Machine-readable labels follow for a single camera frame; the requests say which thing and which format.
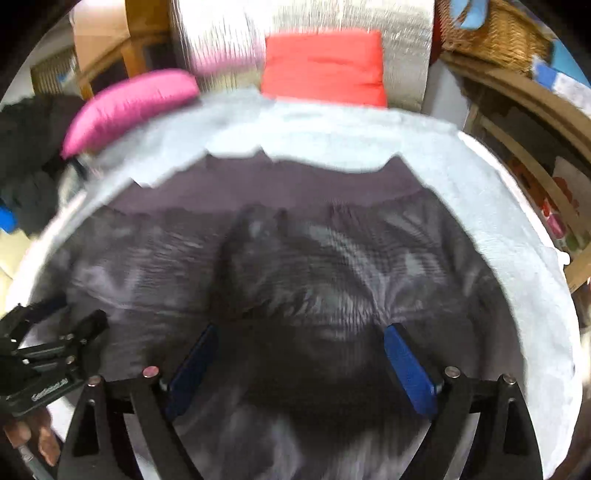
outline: wicker basket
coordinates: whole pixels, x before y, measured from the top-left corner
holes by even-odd
[[[537,23],[504,0],[490,0],[486,21],[478,30],[456,28],[449,1],[438,0],[443,48],[530,75],[534,55],[549,60],[552,43]]]

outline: blue pad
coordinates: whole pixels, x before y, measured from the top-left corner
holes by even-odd
[[[187,411],[216,351],[217,329],[210,324],[168,385],[168,401],[164,413],[169,421]]]
[[[429,419],[435,418],[439,389],[394,325],[384,332],[384,349],[414,410]]]

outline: metal bolt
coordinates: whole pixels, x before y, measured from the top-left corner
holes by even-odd
[[[445,374],[449,378],[457,378],[462,374],[462,372],[460,372],[458,367],[445,367]]]
[[[160,369],[158,367],[153,366],[153,365],[151,365],[150,367],[144,368],[144,371],[142,371],[142,375],[145,378],[154,378],[159,373],[160,373]]]
[[[101,383],[101,382],[102,382],[102,380],[103,380],[103,379],[102,379],[102,377],[101,377],[100,375],[93,375],[92,377],[90,377],[90,378],[88,379],[88,383],[87,383],[87,385],[88,385],[89,387],[95,387],[95,386],[97,386],[99,383]]]
[[[508,385],[515,385],[517,383],[517,380],[515,379],[515,377],[513,377],[513,375],[509,375],[509,374],[503,374],[503,380]]]

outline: red pillow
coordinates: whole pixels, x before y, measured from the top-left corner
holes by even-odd
[[[386,107],[379,31],[340,30],[267,38],[261,92],[270,97]]]

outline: pink pillow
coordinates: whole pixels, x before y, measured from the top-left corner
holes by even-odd
[[[61,156],[99,150],[133,127],[198,95],[195,77],[177,69],[156,70],[112,85],[78,112],[64,139]]]

